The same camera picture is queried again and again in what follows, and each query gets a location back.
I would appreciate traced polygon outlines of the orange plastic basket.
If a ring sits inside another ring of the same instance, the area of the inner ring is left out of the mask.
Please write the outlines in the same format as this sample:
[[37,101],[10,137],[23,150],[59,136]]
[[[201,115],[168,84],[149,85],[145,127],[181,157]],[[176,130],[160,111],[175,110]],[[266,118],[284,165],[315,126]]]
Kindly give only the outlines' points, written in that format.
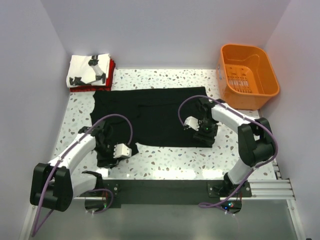
[[238,110],[259,110],[280,92],[269,57],[257,46],[223,45],[216,79],[220,98]]

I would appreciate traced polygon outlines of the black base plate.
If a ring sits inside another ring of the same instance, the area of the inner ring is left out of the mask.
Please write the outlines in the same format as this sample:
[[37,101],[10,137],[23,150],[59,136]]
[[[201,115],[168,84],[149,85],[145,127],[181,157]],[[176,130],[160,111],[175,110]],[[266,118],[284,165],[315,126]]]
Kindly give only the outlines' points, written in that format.
[[239,210],[241,200],[253,196],[250,183],[227,190],[223,180],[125,180],[103,181],[113,194],[112,208],[122,205],[197,205]]

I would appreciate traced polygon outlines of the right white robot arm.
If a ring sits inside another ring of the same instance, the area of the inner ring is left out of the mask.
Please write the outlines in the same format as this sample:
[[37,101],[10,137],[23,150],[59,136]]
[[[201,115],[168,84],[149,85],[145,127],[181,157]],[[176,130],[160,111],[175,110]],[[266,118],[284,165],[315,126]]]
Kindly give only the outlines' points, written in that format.
[[212,147],[218,133],[218,123],[222,123],[237,133],[239,159],[230,171],[224,174],[223,182],[214,191],[220,196],[235,196],[241,186],[254,171],[256,165],[268,161],[276,153],[276,142],[272,137],[269,121],[242,115],[227,103],[198,100],[202,114],[197,121],[193,138],[207,147]]

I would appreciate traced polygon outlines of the black t shirt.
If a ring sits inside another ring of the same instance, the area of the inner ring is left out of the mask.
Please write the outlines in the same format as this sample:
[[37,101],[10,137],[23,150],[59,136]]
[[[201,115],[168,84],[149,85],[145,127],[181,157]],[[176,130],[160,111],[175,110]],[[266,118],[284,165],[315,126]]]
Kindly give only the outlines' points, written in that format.
[[110,130],[108,144],[128,143],[132,154],[137,144],[153,147],[210,148],[212,145],[194,138],[195,131],[184,129],[181,122],[192,116],[202,119],[198,99],[206,89],[157,88],[136,90],[96,91],[92,123],[110,115],[103,126]]

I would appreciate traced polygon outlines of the aluminium rail frame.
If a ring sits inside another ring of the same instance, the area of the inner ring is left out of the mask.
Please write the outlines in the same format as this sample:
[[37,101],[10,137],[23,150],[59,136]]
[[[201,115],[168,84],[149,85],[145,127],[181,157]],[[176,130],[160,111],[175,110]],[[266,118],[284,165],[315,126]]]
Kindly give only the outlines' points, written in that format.
[[[89,129],[86,131],[85,134],[87,135],[88,133],[92,132],[92,130],[95,127],[101,127],[100,121],[95,122],[91,127],[89,127]],[[264,166],[268,163],[271,163],[276,158],[276,156],[278,154],[278,150],[279,150],[278,143],[277,143],[274,135],[272,134],[271,136],[275,140],[275,143],[276,143],[276,153],[269,160],[267,160],[265,162],[261,162],[258,165],[256,165],[256,167],[254,167],[254,171],[260,169],[262,166]],[[281,199],[285,199],[288,201],[291,201],[294,199],[293,189],[292,189],[292,186],[291,186],[291,183],[289,180],[282,179],[282,180],[271,180],[271,181],[265,181],[265,180],[249,181],[249,177],[254,173],[254,171],[246,179],[246,181],[249,182],[250,187],[251,187],[251,193],[252,193],[251,198],[262,198],[262,199],[271,198],[271,199],[273,199],[275,196],[279,196]],[[49,180],[50,179],[48,178],[45,185],[44,185],[39,205],[33,205],[33,207],[36,208],[36,212],[35,212],[34,217],[28,216],[26,218],[26,221],[29,224],[29,230],[23,230],[21,232],[20,238],[22,240],[26,240],[29,237],[35,236],[42,226],[42,223],[39,222],[39,216],[40,216],[42,208],[44,208],[44,207],[42,207],[42,201],[44,199],[44,193],[48,187]],[[103,187],[101,189],[90,190],[90,191],[85,192],[83,194],[95,193],[95,192],[107,192],[109,194],[109,199],[111,201],[114,200],[114,195],[112,194],[112,192],[110,190],[106,189],[105,187]]]

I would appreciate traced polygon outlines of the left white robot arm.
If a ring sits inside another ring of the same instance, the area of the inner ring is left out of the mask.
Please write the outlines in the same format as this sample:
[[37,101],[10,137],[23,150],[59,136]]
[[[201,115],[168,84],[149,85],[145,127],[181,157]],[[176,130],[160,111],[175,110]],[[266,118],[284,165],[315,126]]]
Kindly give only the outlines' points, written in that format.
[[38,206],[45,183],[49,183],[44,192],[42,207],[64,212],[72,200],[83,193],[99,196],[104,190],[103,177],[95,171],[85,170],[83,173],[89,178],[76,181],[72,180],[72,173],[91,151],[107,160],[114,154],[111,144],[113,128],[107,126],[95,127],[90,133],[88,126],[82,127],[73,142],[57,157],[48,163],[38,163],[33,169],[30,203]]

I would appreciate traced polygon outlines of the folded white printed t shirt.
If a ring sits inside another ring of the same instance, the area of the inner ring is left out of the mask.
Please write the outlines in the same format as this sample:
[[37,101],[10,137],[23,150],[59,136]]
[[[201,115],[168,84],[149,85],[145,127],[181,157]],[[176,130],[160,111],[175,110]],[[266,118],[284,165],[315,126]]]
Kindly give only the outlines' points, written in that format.
[[72,55],[66,76],[66,86],[75,88],[92,85],[102,86],[109,76],[111,57],[108,53],[98,55]]

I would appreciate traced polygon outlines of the folded red t shirt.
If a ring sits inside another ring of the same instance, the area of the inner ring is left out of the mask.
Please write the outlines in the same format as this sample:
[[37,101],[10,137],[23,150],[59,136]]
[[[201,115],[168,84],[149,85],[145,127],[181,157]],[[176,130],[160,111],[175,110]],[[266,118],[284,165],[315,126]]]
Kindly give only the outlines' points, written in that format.
[[112,84],[113,84],[115,68],[116,68],[116,63],[111,58],[110,59],[109,72],[108,72],[108,78],[106,79],[106,82],[103,85],[82,85],[82,86],[77,86],[77,87],[71,87],[69,89],[69,91],[71,93],[92,92],[92,91],[110,91],[111,87],[112,87]]

